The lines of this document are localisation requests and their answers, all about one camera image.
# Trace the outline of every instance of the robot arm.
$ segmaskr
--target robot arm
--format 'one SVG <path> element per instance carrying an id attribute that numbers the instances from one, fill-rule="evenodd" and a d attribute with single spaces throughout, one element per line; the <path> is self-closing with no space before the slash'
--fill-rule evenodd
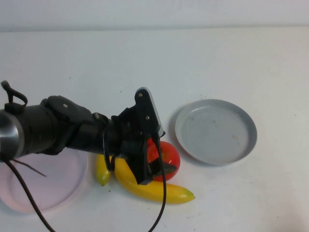
<path id="1" fill-rule="evenodd" d="M 0 110 L 0 153 L 6 159 L 31 153 L 57 155 L 69 147 L 103 153 L 109 170 L 114 168 L 109 156 L 125 158 L 138 184 L 145 185 L 161 173 L 159 159 L 147 163 L 147 140 L 164 135 L 148 89 L 138 89 L 136 104 L 108 119 L 61 96 L 27 106 L 23 94 L 6 81 L 1 85 L 9 97 L 9 103 Z M 13 102 L 13 97 L 25 104 Z M 164 163 L 164 169 L 168 173 L 176 167 Z"/>

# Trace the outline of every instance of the plate rim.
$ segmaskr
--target plate rim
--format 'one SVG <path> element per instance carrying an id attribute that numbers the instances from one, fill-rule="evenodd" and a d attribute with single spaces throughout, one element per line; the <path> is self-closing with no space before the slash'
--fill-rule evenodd
<path id="1" fill-rule="evenodd" d="M 238 110 L 240 110 L 242 113 L 244 113 L 244 115 L 250 120 L 250 123 L 252 124 L 252 126 L 254 128 L 254 132 L 253 133 L 254 133 L 254 136 L 255 136 L 255 141 L 254 141 L 251 149 L 247 152 L 246 155 L 244 155 L 240 159 L 235 160 L 233 162 L 227 162 L 227 163 L 224 163 L 224 164 L 216 164 L 216 163 L 210 163 L 210 162 L 204 161 L 202 159 L 199 159 L 197 156 L 195 156 L 194 154 L 191 154 L 191 152 L 188 151 L 188 149 L 183 145 L 181 135 L 177 132 L 177 128 L 179 128 L 179 126 L 182 126 L 184 124 L 185 120 L 180 125 L 180 118 L 187 111 L 187 109 L 192 107 L 192 105 L 194 105 L 194 104 L 198 104 L 198 103 L 201 104 L 201 102 L 221 102 L 221 103 L 224 103 L 224 104 L 227 104 L 227 105 L 231 105 L 231 106 L 237 108 Z M 238 162 L 238 161 L 246 158 L 253 151 L 253 149 L 255 148 L 256 143 L 257 143 L 257 139 L 258 139 L 258 133 L 257 133 L 256 124 L 255 124 L 254 120 L 252 119 L 252 117 L 245 110 L 243 110 L 241 107 L 239 107 L 239 106 L 237 106 L 237 105 L 235 105 L 235 104 L 233 104 L 233 103 L 231 103 L 229 101 L 220 100 L 220 99 L 203 99 L 203 100 L 191 102 L 191 103 L 187 104 L 186 106 L 184 106 L 182 108 L 182 110 L 178 113 L 176 121 L 175 121 L 175 134 L 176 134 L 176 138 L 178 140 L 178 143 L 182 146 L 182 148 L 186 151 L 186 153 L 188 155 L 193 157 L 195 160 L 198 160 L 198 161 L 200 161 L 200 162 L 202 162 L 204 164 L 208 164 L 208 165 L 211 165 L 211 166 L 225 166 L 225 165 L 229 165 L 229 164 Z"/>
<path id="2" fill-rule="evenodd" d="M 62 204 L 64 204 L 65 202 L 67 202 L 70 198 L 72 198 L 76 193 L 77 191 L 80 189 L 80 187 L 82 186 L 82 183 L 87 175 L 87 172 L 88 172 L 88 167 L 89 167 L 89 161 L 88 161 L 88 155 L 87 154 L 81 154 L 79 151 L 77 150 L 73 150 L 74 152 L 76 152 L 76 155 L 79 157 L 79 159 L 83 160 L 82 163 L 83 163 L 83 166 L 84 168 L 81 170 L 81 173 L 79 175 L 79 181 L 76 183 L 75 185 L 75 188 L 73 189 L 73 191 L 65 198 L 63 198 L 59 203 L 57 203 L 56 205 L 53 205 L 52 207 L 49 207 L 49 208 L 46 208 L 46 209 L 40 209 L 40 211 L 43 213 L 43 212 L 48 212 L 48 211 L 51 211 L 59 206 L 61 206 Z M 12 170 L 7 166 L 7 165 L 3 165 L 1 168 L 0 168 L 0 172 L 7 172 L 8 175 L 14 175 Z M 7 177 L 2 177 L 0 178 L 0 184 L 5 184 L 7 185 L 7 182 L 8 182 L 8 179 Z M 4 200 L 4 197 L 3 197 L 3 194 L 2 192 L 0 191 L 0 199 L 1 201 L 7 206 L 9 207 L 10 209 L 16 211 L 16 212 L 20 212 L 20 213 L 24 213 L 24 214 L 32 214 L 32 213 L 35 213 L 35 210 L 33 209 L 33 207 L 30 207 L 28 210 L 22 210 L 25 209 L 25 207 L 20 207 L 20 208 L 16 208 L 14 207 L 11 203 L 8 203 L 7 201 L 7 198 L 5 198 Z"/>

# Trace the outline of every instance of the white plate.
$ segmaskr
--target white plate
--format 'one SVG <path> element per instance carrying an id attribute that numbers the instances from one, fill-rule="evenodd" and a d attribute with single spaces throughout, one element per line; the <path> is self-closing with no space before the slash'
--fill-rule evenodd
<path id="1" fill-rule="evenodd" d="M 47 175 L 41 176 L 12 161 L 41 211 L 53 209 L 69 199 L 81 185 L 88 167 L 85 152 L 67 148 L 56 156 L 31 154 L 18 160 Z M 0 198 L 13 210 L 23 213 L 34 212 L 24 189 L 6 165 L 0 169 Z"/>
<path id="2" fill-rule="evenodd" d="M 178 115 L 176 136 L 197 160 L 225 165 L 247 156 L 255 146 L 257 131 L 251 117 L 238 106 L 222 100 L 202 100 Z"/>

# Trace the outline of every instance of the white wall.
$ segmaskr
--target white wall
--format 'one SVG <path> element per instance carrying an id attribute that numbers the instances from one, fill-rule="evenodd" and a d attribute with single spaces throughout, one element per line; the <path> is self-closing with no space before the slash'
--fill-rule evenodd
<path id="1" fill-rule="evenodd" d="M 0 31 L 309 25 L 308 0 L 1 0 Z"/>

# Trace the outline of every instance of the banana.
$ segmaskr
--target banana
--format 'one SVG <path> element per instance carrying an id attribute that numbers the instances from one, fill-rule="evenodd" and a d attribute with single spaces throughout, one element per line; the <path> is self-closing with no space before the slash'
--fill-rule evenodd
<path id="1" fill-rule="evenodd" d="M 111 172 L 107 170 L 104 155 L 97 155 L 96 160 L 96 177 L 97 181 L 102 185 L 106 185 L 111 176 Z"/>
<path id="2" fill-rule="evenodd" d="M 148 185 L 138 185 L 126 161 L 115 159 L 115 176 L 119 183 L 131 193 L 148 200 L 163 201 L 163 183 L 152 181 Z M 167 184 L 167 203 L 182 204 L 195 199 L 192 192 L 181 186 Z"/>

